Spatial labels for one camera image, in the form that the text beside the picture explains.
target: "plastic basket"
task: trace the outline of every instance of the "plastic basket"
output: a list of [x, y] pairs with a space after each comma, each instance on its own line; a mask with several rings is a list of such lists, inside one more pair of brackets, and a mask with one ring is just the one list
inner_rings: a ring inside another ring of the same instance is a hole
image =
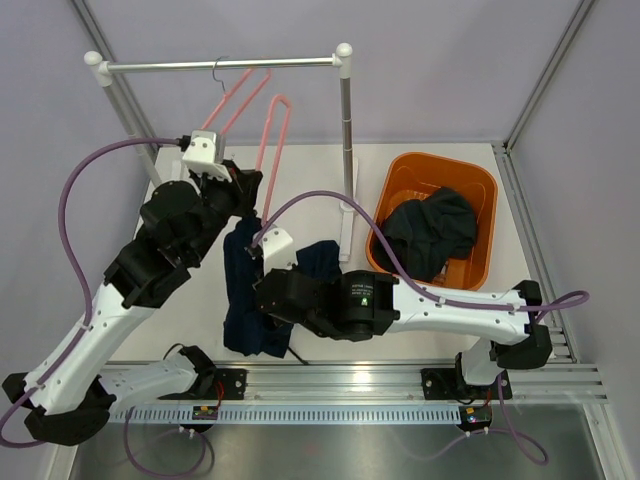
[[[448, 288], [477, 290], [489, 274], [498, 198], [496, 181], [484, 168], [427, 153], [400, 155], [389, 167], [374, 220], [381, 225], [402, 202], [412, 198], [422, 200], [440, 187], [452, 188], [469, 201], [476, 214], [478, 231], [476, 244], [469, 258], [450, 258], [443, 271], [431, 283]], [[370, 231], [367, 259], [375, 270], [384, 272], [372, 255], [373, 236], [373, 231]]]

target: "black cable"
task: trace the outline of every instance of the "black cable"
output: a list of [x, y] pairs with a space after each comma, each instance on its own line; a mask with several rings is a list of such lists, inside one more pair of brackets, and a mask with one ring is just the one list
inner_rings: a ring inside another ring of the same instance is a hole
[[213, 68], [211, 69], [211, 75], [213, 75], [213, 79], [222, 84], [222, 93], [227, 93], [227, 88], [224, 86], [224, 80], [218, 80], [216, 78], [216, 67], [218, 66], [218, 62], [223, 58], [229, 58], [229, 55], [223, 55], [221, 57], [216, 58], [216, 63], [213, 64]]
[[309, 362], [307, 362], [304, 358], [302, 358], [300, 355], [298, 355], [296, 352], [293, 351], [293, 348], [291, 347], [287, 347], [287, 350], [289, 350], [289, 352], [291, 353], [291, 355], [293, 355], [294, 357], [296, 357], [298, 359], [298, 361], [303, 364], [303, 365], [309, 365]]
[[447, 381], [444, 379], [444, 377], [442, 375], [440, 375], [440, 373], [432, 370], [431, 372], [429, 372], [429, 376], [435, 376], [440, 381], [440, 386], [442, 387], [442, 390], [444, 391], [444, 393], [449, 395], [456, 402], [458, 402], [458, 403], [460, 403], [462, 405], [471, 405], [474, 402], [473, 399], [461, 400], [458, 397], [458, 395], [454, 395], [453, 392], [451, 390], [449, 390], [449, 387], [447, 386]]
[[167, 353], [164, 354], [164, 357], [162, 357], [163, 360], [166, 360], [167, 357], [169, 356], [169, 354], [176, 348], [176, 347], [182, 347], [184, 348], [184, 345], [182, 343], [174, 343], [173, 345], [171, 345], [171, 347], [169, 347], [169, 350], [167, 350]]

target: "dark clothing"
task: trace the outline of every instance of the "dark clothing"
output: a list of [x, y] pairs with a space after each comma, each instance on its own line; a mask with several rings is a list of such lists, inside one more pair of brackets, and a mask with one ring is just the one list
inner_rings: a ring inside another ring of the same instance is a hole
[[[401, 203], [381, 229], [409, 276], [424, 282], [433, 280], [450, 257], [467, 258], [477, 233], [471, 205], [447, 187], [424, 200]], [[373, 258], [385, 270], [397, 273], [377, 239]]]
[[[224, 321], [224, 346], [244, 355], [265, 352], [285, 356], [293, 325], [276, 326], [273, 319], [256, 310], [253, 284], [262, 276], [262, 259], [252, 259], [245, 250], [260, 230], [260, 219], [241, 219], [224, 239], [224, 270], [229, 311]], [[322, 241], [297, 252], [298, 267], [321, 280], [341, 275], [338, 244]]]

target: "lavender wall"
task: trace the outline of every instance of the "lavender wall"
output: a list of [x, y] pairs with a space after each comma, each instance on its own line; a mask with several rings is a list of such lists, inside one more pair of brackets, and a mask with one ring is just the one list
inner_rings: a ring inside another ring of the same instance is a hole
[[[90, 0], [121, 61], [325, 56], [354, 47], [358, 141], [504, 139], [577, 0]], [[237, 74], [220, 72], [231, 84]], [[210, 72], [130, 75], [159, 134], [190, 131], [221, 90]], [[340, 140], [337, 72], [280, 69], [231, 132], [257, 143], [285, 93], [294, 142]]]
[[[58, 195], [71, 169], [125, 138], [82, 63], [90, 48], [62, 0], [5, 2], [0, 14], [0, 379], [35, 367], [82, 311], [58, 239]], [[132, 152], [91, 167], [72, 192], [70, 236], [90, 284], [135, 225], [145, 178]], [[8, 402], [0, 395], [0, 409]], [[5, 432], [28, 437], [21, 420]], [[49, 447], [0, 448], [2, 478], [42, 478]]]
[[514, 154], [558, 285], [592, 293], [571, 327], [598, 364], [636, 473], [639, 22], [636, 0], [597, 3]]

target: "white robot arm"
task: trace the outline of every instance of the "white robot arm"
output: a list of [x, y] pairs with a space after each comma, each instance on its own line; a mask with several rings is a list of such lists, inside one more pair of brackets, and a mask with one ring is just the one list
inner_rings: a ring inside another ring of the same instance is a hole
[[[211, 132], [183, 138], [183, 161], [198, 191], [184, 181], [160, 185], [140, 210], [143, 226], [136, 238], [106, 270], [90, 323], [76, 323], [35, 370], [12, 374], [3, 383], [13, 403], [34, 390], [24, 406], [32, 409], [25, 424], [36, 440], [76, 445], [97, 433], [110, 415], [134, 405], [173, 393], [201, 398], [212, 389], [215, 365], [197, 347], [125, 373], [100, 371], [129, 334], [190, 278], [187, 269], [200, 266], [229, 218], [254, 215], [262, 174], [222, 160], [223, 145]], [[320, 337], [361, 341], [408, 330], [481, 337], [456, 361], [463, 386], [491, 385], [504, 368], [538, 368], [551, 353], [546, 327], [536, 325], [531, 313], [516, 311], [540, 304], [535, 282], [506, 294], [428, 287], [439, 298], [514, 305], [511, 312], [465, 310], [426, 300], [388, 274], [348, 272], [329, 283], [306, 277], [296, 269], [293, 242], [282, 229], [270, 230], [260, 246], [265, 275], [257, 286], [257, 308]], [[81, 329], [79, 343], [42, 382]]]
[[200, 266], [229, 218], [254, 214], [262, 174], [223, 160], [221, 136], [194, 131], [178, 144], [197, 189], [185, 181], [156, 188], [140, 209], [136, 238], [105, 271], [90, 321], [78, 321], [36, 369], [2, 384], [12, 403], [32, 392], [22, 405], [32, 410], [25, 425], [36, 440], [76, 445], [134, 405], [174, 393], [201, 398], [212, 389], [216, 368], [195, 346], [162, 362], [100, 375], [130, 333], [190, 278], [188, 269]]

